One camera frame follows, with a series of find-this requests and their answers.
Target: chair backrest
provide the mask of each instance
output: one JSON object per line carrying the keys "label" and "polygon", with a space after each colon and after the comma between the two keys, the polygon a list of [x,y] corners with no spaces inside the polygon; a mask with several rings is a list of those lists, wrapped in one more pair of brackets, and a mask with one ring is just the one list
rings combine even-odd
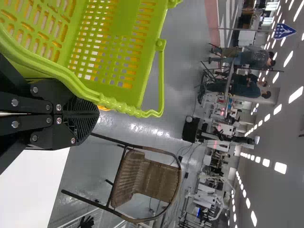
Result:
{"label": "chair backrest", "polygon": [[179,168],[145,159],[145,153],[130,150],[117,172],[111,206],[116,208],[140,193],[171,202],[179,186]]}

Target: chair frame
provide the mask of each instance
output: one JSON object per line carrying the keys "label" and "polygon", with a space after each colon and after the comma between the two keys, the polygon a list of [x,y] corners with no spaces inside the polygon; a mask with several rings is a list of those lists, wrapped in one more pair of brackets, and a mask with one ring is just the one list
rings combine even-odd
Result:
{"label": "chair frame", "polygon": [[[127,152],[128,149],[134,149],[134,148],[136,148],[136,149],[141,149],[141,150],[146,150],[146,151],[151,151],[151,152],[156,152],[156,153],[161,153],[161,154],[166,154],[166,155],[172,156],[175,159],[175,161],[177,162],[177,165],[178,165],[178,168],[179,168],[179,173],[178,173],[179,178],[178,178],[177,188],[175,190],[175,193],[174,193],[174,195],[172,197],[171,202],[169,202],[169,204],[166,206],[166,208],[163,211],[161,211],[159,214],[157,214],[157,215],[155,215],[153,217],[137,218],[136,219],[136,218],[131,218],[131,217],[127,216],[127,215],[124,215],[124,214],[118,212],[117,210],[115,210],[115,209],[113,209],[113,208],[111,208],[109,206],[110,202],[111,202],[112,194],[113,194],[113,188],[111,189],[111,193],[110,193],[110,196],[108,198],[108,201],[107,201],[106,205],[102,205],[102,204],[98,203],[97,200],[96,201],[92,201],[92,200],[86,199],[84,197],[81,197],[79,195],[71,193],[71,192],[69,192],[67,190],[61,190],[61,192],[63,194],[66,194],[66,195],[70,196],[70,197],[73,197],[73,198],[76,198],[76,199],[78,199],[80,201],[88,203],[88,204],[90,204],[92,206],[95,206],[95,207],[101,208],[103,210],[109,211],[112,214],[115,214],[116,216],[118,216],[118,217],[120,217],[120,218],[122,218],[122,219],[124,219],[124,220],[126,220],[128,222],[131,222],[131,223],[141,223],[141,222],[146,222],[146,221],[150,221],[150,220],[155,220],[158,217],[162,216],[169,209],[169,207],[172,205],[172,203],[176,199],[177,193],[178,193],[179,188],[181,186],[181,173],[182,173],[181,172],[181,163],[180,163],[179,159],[176,157],[176,155],[174,153],[163,151],[163,150],[156,149],[156,148],[153,148],[153,147],[134,145],[134,144],[123,142],[123,141],[120,141],[120,140],[117,140],[117,139],[113,139],[113,138],[110,138],[110,137],[99,135],[99,134],[96,134],[96,133],[91,133],[91,135],[95,136],[97,138],[101,138],[101,139],[105,139],[105,140],[117,143],[118,144],[117,146],[123,148],[123,154],[122,154],[122,157],[121,157],[120,162],[119,162],[119,166],[118,166],[118,170],[117,170],[114,182],[116,182],[116,180],[117,180],[117,174],[118,174],[119,170],[121,169],[122,161],[123,161],[124,156],[125,156],[125,154],[126,154],[126,152]],[[109,180],[106,180],[106,182],[109,183],[109,184],[111,184],[111,185],[113,185],[113,183],[111,183]]]}

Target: basket handle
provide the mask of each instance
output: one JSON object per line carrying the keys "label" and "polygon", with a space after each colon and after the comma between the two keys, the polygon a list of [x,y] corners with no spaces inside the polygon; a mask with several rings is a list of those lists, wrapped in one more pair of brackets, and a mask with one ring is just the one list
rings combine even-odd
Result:
{"label": "basket handle", "polygon": [[143,117],[147,118],[149,116],[155,116],[155,117],[161,117],[164,106],[165,106],[165,95],[164,95],[164,50],[166,46],[166,40],[165,39],[158,39],[156,41],[156,51],[159,52],[158,56],[158,68],[159,68],[159,75],[158,75],[158,111],[150,109],[148,111],[142,111],[141,109],[138,109],[134,106],[129,106],[125,102],[119,102],[116,101],[115,98],[107,98],[104,97],[104,95],[101,93],[99,96],[99,105],[104,105],[109,109],[117,110],[121,113],[126,113],[129,115],[135,115],[136,117]]}

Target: woven chair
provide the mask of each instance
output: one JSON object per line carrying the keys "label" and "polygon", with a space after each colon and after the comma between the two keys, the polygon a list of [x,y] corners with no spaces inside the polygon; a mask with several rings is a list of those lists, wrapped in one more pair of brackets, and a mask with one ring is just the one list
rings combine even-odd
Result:
{"label": "woven chair", "polygon": [[[95,133],[91,133],[91,135],[117,143],[118,146],[123,148],[123,155],[114,183],[106,180],[106,182],[113,186],[107,204],[102,205],[97,201],[91,201],[67,190],[62,190],[61,192],[90,205],[107,210],[132,223],[154,220],[163,215],[174,202],[181,185],[181,164],[175,154],[153,147],[129,144]],[[144,152],[136,149],[170,155],[176,160],[178,167],[148,160],[145,158]],[[139,219],[129,217],[115,210],[115,208],[130,201],[136,193],[161,200],[168,203],[168,205],[156,216]]]}

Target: red stripe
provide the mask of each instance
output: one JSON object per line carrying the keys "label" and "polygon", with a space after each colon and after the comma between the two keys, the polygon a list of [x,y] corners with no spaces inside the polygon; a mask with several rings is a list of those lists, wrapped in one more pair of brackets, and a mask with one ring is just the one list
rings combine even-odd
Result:
{"label": "red stripe", "polygon": [[219,27],[217,1],[205,0],[205,8],[211,43],[220,46],[219,30],[216,29]]}

